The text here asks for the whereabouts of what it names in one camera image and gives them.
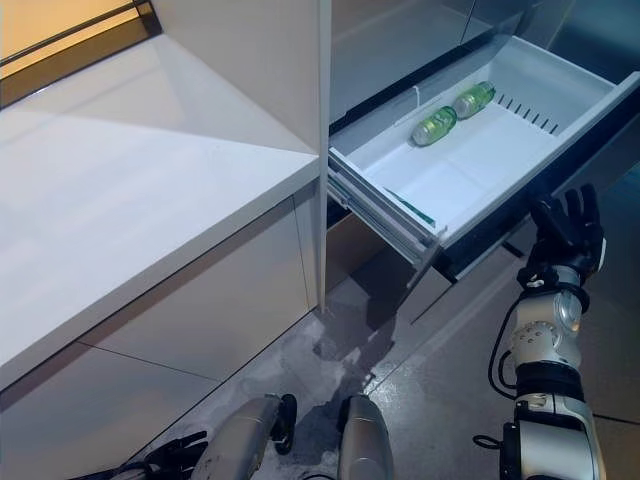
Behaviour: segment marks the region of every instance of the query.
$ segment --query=green strip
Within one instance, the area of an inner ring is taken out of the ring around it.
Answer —
[[[385,188],[385,190],[387,192],[389,192],[393,198],[395,198],[396,200],[398,200],[401,204],[403,204],[405,207],[407,207],[409,210],[411,210],[413,213],[415,213],[416,215],[418,215],[422,220],[424,220],[425,222],[427,222],[429,225],[431,225],[433,228],[436,228],[436,221],[429,217],[428,215],[425,215],[424,213],[422,213],[420,210],[418,210],[416,207],[414,207],[413,205],[411,205],[409,202],[407,202],[404,198],[402,198],[400,195],[398,195],[397,193],[393,193],[391,190],[389,190],[388,188]]]

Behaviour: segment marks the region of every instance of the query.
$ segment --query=countertop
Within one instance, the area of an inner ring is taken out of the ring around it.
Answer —
[[[0,390],[318,175],[162,35],[0,112]]]

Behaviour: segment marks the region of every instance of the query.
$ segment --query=white drawer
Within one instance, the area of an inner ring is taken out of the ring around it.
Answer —
[[[483,80],[497,91],[484,110],[431,146],[408,142],[420,120]],[[524,199],[523,188],[545,169],[566,175],[549,167],[607,122],[639,85],[638,72],[614,85],[510,37],[498,50],[483,47],[335,133],[329,192],[420,268],[438,245],[453,246],[516,193]],[[517,210],[511,223],[526,215],[522,205]]]

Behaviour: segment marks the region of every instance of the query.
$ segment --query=bottle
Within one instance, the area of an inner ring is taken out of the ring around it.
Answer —
[[[466,92],[463,92],[453,102],[453,109],[458,118],[469,118],[486,107],[496,94],[496,88],[491,82],[480,82]]]
[[[451,107],[442,107],[428,116],[413,129],[411,138],[420,147],[431,145],[444,137],[458,121],[456,112]]]

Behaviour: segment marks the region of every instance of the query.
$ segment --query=open drawer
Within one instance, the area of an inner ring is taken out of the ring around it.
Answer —
[[[484,110],[431,146],[409,142],[419,121],[483,80],[496,87]],[[438,245],[486,250],[527,214],[531,195],[555,190],[637,113],[619,107],[637,106],[638,86],[638,72],[614,85],[510,37],[332,135],[329,192],[417,269]],[[483,229],[489,219],[495,228]]]

